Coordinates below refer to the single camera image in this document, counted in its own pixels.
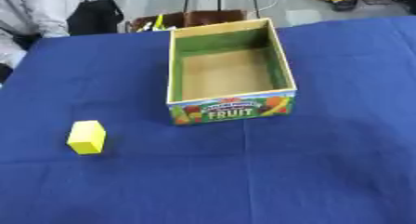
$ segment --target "cable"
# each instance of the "cable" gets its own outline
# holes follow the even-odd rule
[[[271,9],[272,7],[276,6],[278,4],[279,0],[273,0],[270,2],[270,5],[267,7],[262,7],[260,9],[258,9],[259,12],[264,11],[264,10],[268,10]],[[250,15],[254,14],[255,11],[251,11],[247,13],[247,18],[249,18]]]

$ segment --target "printed fruit illustration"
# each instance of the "printed fruit illustration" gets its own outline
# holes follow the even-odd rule
[[[284,101],[284,99],[285,98],[282,98],[282,97],[271,97],[271,98],[267,98],[266,105],[268,107],[275,108],[275,107],[279,106]]]
[[[196,106],[196,105],[189,105],[189,106],[185,107],[184,110],[187,114],[191,114],[191,113],[195,113],[195,112],[201,112],[200,107]]]
[[[190,118],[196,119],[196,118],[202,118],[202,113],[200,112],[193,112],[189,115]]]
[[[180,106],[174,106],[171,109],[172,115],[175,117],[175,123],[178,125],[189,124],[190,120],[185,111]]]
[[[272,107],[268,107],[268,106],[261,106],[260,108],[258,108],[257,112],[259,114],[262,114],[264,112],[267,112],[269,110],[273,109]]]
[[[267,104],[269,102],[270,103],[277,102],[277,100],[274,99],[274,98],[268,98],[268,99],[271,99],[271,100],[268,101],[268,99],[267,99]],[[291,100],[290,98],[278,98],[278,99],[281,99],[281,102],[277,106],[273,107],[271,110],[261,113],[261,116],[270,116],[275,112],[279,112],[281,109],[286,108],[286,106],[289,104],[289,101]]]
[[[288,109],[286,107],[279,110],[280,113],[287,113]]]
[[[176,118],[175,119],[175,122],[178,125],[183,125],[183,124],[189,124],[190,123],[190,120],[189,120],[189,118],[186,115],[183,115],[183,116],[180,116],[180,117]]]

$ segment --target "gray sleeve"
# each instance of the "gray sleeve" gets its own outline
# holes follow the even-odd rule
[[[43,37],[68,36],[67,18],[84,0],[22,0]]]
[[[10,34],[0,29],[0,63],[15,69],[26,56],[26,51],[17,45]]]

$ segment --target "cardboard box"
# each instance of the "cardboard box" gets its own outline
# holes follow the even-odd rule
[[[171,32],[167,105],[188,125],[288,114],[296,85],[272,21]]]

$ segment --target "cardboard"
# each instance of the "cardboard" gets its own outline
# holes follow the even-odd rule
[[[290,113],[296,85],[271,20],[171,32],[167,105],[177,125]]]

